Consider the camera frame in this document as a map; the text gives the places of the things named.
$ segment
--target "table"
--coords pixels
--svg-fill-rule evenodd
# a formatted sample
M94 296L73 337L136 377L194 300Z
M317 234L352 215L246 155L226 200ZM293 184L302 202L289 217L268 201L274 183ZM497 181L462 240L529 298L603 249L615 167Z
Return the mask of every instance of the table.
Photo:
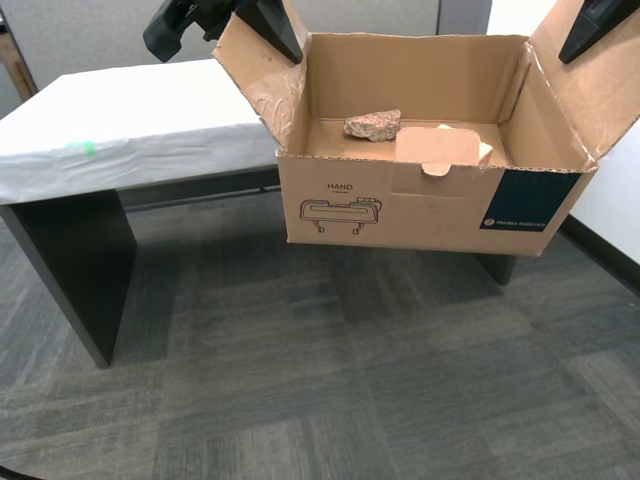
M279 186L273 139L215 60L63 76L0 138L2 216L103 368L136 258L125 209ZM478 259L509 281L514 257Z

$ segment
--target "dark blue label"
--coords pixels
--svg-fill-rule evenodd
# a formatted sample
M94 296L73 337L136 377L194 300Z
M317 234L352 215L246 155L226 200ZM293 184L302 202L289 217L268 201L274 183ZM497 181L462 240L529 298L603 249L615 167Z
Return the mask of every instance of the dark blue label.
M580 175L505 170L480 228L544 231Z

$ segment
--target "green tape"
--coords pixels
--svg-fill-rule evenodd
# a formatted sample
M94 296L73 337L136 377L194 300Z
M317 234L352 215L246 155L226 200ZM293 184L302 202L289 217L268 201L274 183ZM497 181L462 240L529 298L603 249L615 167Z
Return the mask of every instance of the green tape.
M96 152L96 145L93 142L74 142L74 143L68 143L66 145L67 148L69 147L82 147L84 148L84 153L87 155L87 157L95 157L98 152Z

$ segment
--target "box flap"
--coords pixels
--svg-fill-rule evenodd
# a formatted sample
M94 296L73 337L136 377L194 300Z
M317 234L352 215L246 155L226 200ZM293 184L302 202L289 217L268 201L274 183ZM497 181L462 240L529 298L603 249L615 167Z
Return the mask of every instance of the box flap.
M397 135L395 161L420 163L427 175L443 177L452 165L486 165L492 150L473 130L405 127Z
M598 160L640 116L640 10L565 65L558 55L583 3L558 0L529 42L584 149Z
M289 0L283 4L304 59L295 65L233 14L213 52L263 123L287 147L306 82L310 34Z

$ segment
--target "baseboard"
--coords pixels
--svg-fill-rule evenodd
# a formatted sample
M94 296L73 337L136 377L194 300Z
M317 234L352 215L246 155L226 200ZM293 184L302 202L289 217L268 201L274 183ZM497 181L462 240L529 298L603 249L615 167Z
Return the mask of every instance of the baseboard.
M573 215L560 231L627 288L640 296L640 264L628 257Z

